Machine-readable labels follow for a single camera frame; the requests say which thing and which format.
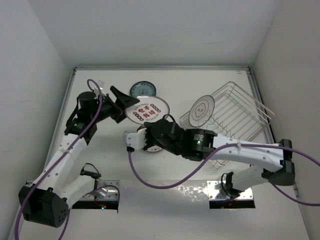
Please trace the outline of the dark green patterned plate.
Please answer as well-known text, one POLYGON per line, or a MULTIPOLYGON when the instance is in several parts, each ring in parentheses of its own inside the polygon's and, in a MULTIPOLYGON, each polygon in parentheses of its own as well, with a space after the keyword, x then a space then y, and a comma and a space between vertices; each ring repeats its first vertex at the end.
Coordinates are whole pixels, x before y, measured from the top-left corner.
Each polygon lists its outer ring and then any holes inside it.
POLYGON ((157 95, 157 89, 156 86, 149 81, 138 81, 130 88, 129 95, 134 98, 140 96, 155 97, 157 95))

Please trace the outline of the white plate black rim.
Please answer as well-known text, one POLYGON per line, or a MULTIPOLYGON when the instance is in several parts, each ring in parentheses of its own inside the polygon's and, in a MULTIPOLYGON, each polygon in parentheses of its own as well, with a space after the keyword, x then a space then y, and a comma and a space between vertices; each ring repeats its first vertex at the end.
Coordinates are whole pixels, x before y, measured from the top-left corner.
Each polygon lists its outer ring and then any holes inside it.
POLYGON ((215 100, 211 95, 204 95, 200 97, 189 111, 189 124, 195 128, 202 127, 212 117, 214 109, 215 100))

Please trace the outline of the white plate orange sunburst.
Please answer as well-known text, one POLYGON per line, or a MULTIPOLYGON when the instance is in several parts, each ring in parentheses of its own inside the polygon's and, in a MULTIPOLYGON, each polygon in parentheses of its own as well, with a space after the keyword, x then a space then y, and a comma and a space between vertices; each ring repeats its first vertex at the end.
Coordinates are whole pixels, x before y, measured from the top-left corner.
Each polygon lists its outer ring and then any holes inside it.
POLYGON ((147 149, 142 149, 143 152, 145 153, 149 153, 149 154, 157 154, 157 153, 160 153, 163 149, 159 146, 151 146, 147 149))

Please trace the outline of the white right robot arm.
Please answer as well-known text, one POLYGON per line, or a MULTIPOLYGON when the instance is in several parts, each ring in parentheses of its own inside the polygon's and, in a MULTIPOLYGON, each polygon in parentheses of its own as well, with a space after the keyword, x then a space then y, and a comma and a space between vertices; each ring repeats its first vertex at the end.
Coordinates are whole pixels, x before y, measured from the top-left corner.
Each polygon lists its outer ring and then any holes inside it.
POLYGON ((270 183, 292 186, 295 183, 295 165, 292 161, 292 141, 282 139, 276 144, 259 145, 254 142, 229 138, 211 130, 201 128, 184 129, 174 121, 160 119, 145 123, 138 129, 142 148, 158 146, 184 159, 226 160, 250 167, 239 172, 228 172, 222 176, 221 186, 225 195, 236 198, 246 189, 270 183))

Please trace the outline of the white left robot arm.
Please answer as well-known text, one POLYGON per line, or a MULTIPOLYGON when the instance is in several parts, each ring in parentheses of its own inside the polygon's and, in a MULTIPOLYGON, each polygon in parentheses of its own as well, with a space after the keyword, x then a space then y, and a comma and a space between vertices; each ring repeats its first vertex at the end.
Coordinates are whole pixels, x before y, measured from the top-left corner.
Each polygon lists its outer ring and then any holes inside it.
POLYGON ((69 209, 97 186, 101 174, 82 170, 69 185, 65 184, 80 153, 89 145, 97 131, 97 124, 107 118, 116 123, 126 118, 125 110, 139 103, 114 86, 113 101, 101 90, 85 91, 76 98, 76 107, 66 122, 61 143, 41 175, 30 186, 23 186, 18 198, 24 220, 60 227, 69 209))

